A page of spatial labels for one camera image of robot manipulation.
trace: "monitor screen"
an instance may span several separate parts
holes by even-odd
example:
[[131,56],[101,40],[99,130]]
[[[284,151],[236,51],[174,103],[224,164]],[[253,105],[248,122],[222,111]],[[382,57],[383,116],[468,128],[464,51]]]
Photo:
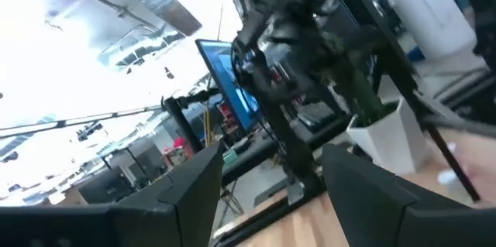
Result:
[[196,41],[196,44],[239,124],[245,130],[251,129],[257,122],[255,113],[258,112],[259,107],[255,97],[236,83],[231,66],[231,43],[200,39]]

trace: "keyboard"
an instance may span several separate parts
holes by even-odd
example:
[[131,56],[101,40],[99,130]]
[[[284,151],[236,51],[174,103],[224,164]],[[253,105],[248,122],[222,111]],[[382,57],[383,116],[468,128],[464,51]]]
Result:
[[322,130],[335,115],[323,102],[312,103],[298,108],[298,119],[312,133]]

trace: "blue screen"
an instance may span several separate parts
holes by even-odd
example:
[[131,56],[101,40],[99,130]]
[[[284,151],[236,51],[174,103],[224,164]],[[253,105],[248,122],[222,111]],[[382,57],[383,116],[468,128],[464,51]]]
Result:
[[219,83],[222,86],[225,97],[229,99],[236,117],[245,130],[249,130],[256,123],[256,118],[253,112],[258,111],[258,104],[255,97],[249,94],[244,89],[240,88],[236,82],[231,66],[231,43],[220,41],[201,41],[201,50],[207,56],[205,62],[210,63],[211,68],[217,76]]

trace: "potted plant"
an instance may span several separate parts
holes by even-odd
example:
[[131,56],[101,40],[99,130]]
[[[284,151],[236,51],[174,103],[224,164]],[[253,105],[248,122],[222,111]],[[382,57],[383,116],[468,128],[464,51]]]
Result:
[[403,97],[383,103],[370,84],[370,57],[384,41],[373,27],[363,27],[349,39],[323,33],[336,55],[324,72],[336,84],[354,114],[346,132],[373,161],[396,174],[415,172],[430,157],[430,150],[412,109]]

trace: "wooden desk surface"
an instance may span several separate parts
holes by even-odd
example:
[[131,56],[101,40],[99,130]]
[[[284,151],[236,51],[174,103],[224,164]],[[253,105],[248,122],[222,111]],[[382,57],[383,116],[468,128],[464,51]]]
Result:
[[[481,207],[487,207],[487,204],[489,206],[496,204],[496,190],[489,183],[492,177],[494,177],[492,180],[496,180],[496,156],[494,156],[496,140],[453,130],[440,130],[440,132],[447,142],[456,143],[456,158],[463,167],[470,168],[468,169],[469,177],[481,196],[483,196],[483,199],[485,199],[485,205]],[[437,175],[440,170],[448,168],[448,165],[435,145],[433,145],[432,149],[434,152],[433,158],[424,168],[417,173],[405,175],[403,178],[446,196],[446,189],[437,183]],[[217,230],[214,236],[243,223],[246,219],[277,202],[285,195],[285,191],[279,192],[279,194],[257,206],[251,213],[245,214]],[[329,197],[327,194],[323,194],[248,238],[241,246],[341,247],[348,246],[348,242]]]

